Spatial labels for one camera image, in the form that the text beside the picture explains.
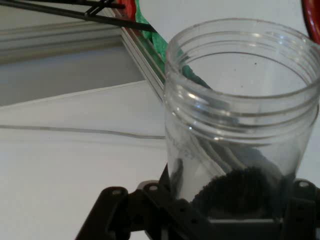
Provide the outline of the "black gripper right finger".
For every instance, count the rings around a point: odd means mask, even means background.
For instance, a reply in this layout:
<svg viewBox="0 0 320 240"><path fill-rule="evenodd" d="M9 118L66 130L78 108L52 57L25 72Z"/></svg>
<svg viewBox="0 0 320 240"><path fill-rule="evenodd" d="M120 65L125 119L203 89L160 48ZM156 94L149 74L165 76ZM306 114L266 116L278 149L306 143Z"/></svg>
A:
<svg viewBox="0 0 320 240"><path fill-rule="evenodd" d="M320 189L305 179L294 181L282 224L283 240L320 238Z"/></svg>

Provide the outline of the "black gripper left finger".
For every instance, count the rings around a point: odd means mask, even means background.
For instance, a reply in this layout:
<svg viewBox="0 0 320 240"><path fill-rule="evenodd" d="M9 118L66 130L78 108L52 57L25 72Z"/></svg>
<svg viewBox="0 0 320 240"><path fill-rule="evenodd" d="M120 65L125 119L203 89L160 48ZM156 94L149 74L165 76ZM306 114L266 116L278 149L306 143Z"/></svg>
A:
<svg viewBox="0 0 320 240"><path fill-rule="evenodd" d="M105 188L76 236L78 240L128 240L143 231L150 240L216 240L218 232L185 200L169 192L168 170L132 193Z"/></svg>

